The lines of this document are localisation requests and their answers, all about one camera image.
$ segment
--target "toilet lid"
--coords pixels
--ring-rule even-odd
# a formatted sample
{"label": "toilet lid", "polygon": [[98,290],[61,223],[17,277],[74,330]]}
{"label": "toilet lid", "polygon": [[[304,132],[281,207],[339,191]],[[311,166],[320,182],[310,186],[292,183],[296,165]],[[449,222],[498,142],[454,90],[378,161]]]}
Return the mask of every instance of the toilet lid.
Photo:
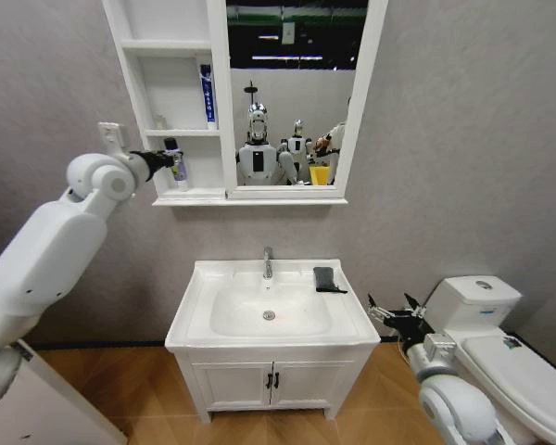
{"label": "toilet lid", "polygon": [[496,386],[556,433],[556,370],[514,337],[474,337],[461,344]]}

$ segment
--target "bathroom sink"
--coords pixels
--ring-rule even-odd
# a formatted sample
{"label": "bathroom sink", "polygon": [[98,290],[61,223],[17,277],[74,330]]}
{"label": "bathroom sink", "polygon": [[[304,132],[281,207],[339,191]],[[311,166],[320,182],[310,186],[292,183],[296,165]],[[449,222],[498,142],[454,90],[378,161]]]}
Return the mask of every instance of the bathroom sink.
{"label": "bathroom sink", "polygon": [[[334,269],[347,294],[316,292],[313,267]],[[339,260],[196,261],[168,348],[374,344],[379,341]]]}
{"label": "bathroom sink", "polygon": [[323,298],[309,285],[279,283],[221,289],[212,304],[210,327],[224,336],[308,336],[332,325]]}

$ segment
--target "toilet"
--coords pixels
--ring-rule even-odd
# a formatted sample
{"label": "toilet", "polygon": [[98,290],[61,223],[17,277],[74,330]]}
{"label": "toilet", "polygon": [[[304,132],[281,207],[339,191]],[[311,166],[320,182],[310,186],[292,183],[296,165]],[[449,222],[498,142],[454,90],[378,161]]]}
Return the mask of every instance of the toilet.
{"label": "toilet", "polygon": [[517,445],[556,444],[556,369],[499,328],[520,298],[496,276],[447,278],[424,319],[457,343],[460,376],[488,395]]}

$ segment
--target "gray wall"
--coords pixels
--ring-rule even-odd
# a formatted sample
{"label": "gray wall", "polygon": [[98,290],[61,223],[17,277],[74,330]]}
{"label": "gray wall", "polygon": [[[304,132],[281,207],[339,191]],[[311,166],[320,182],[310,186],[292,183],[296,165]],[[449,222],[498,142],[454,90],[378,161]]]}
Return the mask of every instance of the gray wall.
{"label": "gray wall", "polygon": [[[65,187],[95,123],[138,146],[98,0],[0,2],[0,250]],[[112,216],[35,342],[163,338],[197,259],[339,257],[386,307],[438,280],[497,274],[507,323],[556,362],[556,0],[392,0],[347,198],[336,208],[153,209]]]}

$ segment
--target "gray sponge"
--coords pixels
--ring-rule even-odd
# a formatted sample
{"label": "gray sponge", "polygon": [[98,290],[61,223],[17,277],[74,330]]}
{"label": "gray sponge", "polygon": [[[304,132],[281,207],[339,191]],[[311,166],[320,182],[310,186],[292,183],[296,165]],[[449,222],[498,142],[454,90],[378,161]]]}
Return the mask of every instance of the gray sponge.
{"label": "gray sponge", "polygon": [[347,294],[347,290],[340,290],[334,284],[334,269],[331,267],[314,267],[315,290],[317,292],[332,292],[335,294]]}

